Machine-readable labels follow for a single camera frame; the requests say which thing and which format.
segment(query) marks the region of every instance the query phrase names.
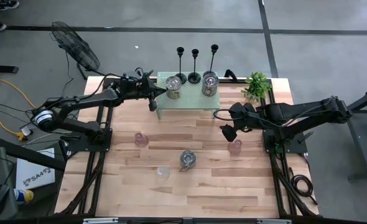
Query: black line on floor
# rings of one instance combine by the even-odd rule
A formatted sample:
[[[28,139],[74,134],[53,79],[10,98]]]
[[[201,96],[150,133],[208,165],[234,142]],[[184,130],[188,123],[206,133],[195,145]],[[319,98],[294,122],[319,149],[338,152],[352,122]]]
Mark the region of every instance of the black line on floor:
[[[258,6],[259,6],[259,13],[261,14],[262,28],[264,29],[266,53],[268,55],[269,67],[271,68],[272,78],[279,78],[279,76],[277,74],[275,56],[273,54],[271,33],[270,33],[270,30],[269,30],[269,26],[268,26],[268,20],[266,18],[264,1],[263,0],[258,0]]]
[[[290,35],[367,35],[367,30],[286,30],[271,29],[271,34]]]
[[[154,28],[154,27],[71,27],[76,32],[193,32],[224,34],[262,34],[262,29]],[[51,31],[50,26],[8,26],[7,30]]]

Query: table leg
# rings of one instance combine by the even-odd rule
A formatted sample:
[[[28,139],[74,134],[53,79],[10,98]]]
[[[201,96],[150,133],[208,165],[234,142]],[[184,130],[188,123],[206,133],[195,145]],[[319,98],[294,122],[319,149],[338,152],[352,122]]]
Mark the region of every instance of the table leg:
[[[161,119],[161,110],[156,109],[156,113],[157,113],[157,118]]]

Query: yellow extension cord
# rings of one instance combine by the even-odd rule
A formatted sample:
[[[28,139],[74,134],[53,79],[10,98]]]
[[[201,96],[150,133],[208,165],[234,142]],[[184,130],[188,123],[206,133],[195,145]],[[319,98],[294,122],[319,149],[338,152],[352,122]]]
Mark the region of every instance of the yellow extension cord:
[[[7,83],[8,85],[14,87],[17,91],[19,91],[19,93],[21,93],[23,95],[23,97],[27,100],[27,102],[30,103],[30,105],[33,107],[33,108],[36,108],[36,106],[34,106],[34,104],[28,99],[28,97],[22,92],[22,90],[20,90],[18,87],[16,87],[14,84],[10,83],[9,81],[7,80],[0,80],[1,82],[4,82],[4,83]],[[7,132],[11,133],[11,134],[14,134],[16,135],[20,141],[25,141],[27,140],[26,136],[24,136],[24,134],[22,132],[15,132],[15,131],[11,131],[10,129],[8,129],[7,127],[5,127],[3,125],[3,123],[0,121],[0,125],[3,129],[5,129]]]

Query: electric fan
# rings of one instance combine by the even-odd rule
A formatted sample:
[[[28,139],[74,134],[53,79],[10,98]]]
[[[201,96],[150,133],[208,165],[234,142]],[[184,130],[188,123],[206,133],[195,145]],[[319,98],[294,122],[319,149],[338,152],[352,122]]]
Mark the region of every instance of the electric fan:
[[[60,21],[53,22],[51,32],[58,42],[58,46],[64,49],[77,62],[77,68],[85,80],[87,78],[80,66],[86,71],[104,75],[98,71],[101,64],[95,53],[90,49],[90,46],[66,23]]]

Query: small green table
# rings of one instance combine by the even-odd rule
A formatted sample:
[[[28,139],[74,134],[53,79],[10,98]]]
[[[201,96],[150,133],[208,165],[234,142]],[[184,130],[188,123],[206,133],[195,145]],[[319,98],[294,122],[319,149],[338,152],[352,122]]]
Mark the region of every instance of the small green table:
[[[157,86],[165,88],[165,80],[168,77],[176,75],[178,72],[158,72]],[[181,86],[181,97],[171,99],[167,94],[162,94],[157,100],[157,117],[161,119],[162,110],[211,110],[212,118],[215,110],[220,109],[220,93],[217,91],[213,96],[205,96],[202,93],[203,72],[199,72],[202,80],[197,84],[191,84],[187,81]]]

